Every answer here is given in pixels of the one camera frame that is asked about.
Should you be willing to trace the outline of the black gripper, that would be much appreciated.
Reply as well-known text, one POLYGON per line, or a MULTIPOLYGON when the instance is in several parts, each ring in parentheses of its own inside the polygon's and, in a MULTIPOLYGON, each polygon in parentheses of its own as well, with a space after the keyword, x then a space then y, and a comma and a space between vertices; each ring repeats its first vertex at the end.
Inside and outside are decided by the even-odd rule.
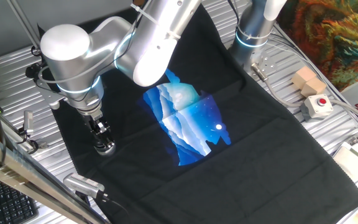
POLYGON ((80 114, 85 124, 91 129, 91 133, 93 135, 93 146, 95 148, 102 148, 103 143, 106 146, 113 146, 110 127, 101 110, 80 111, 80 114))

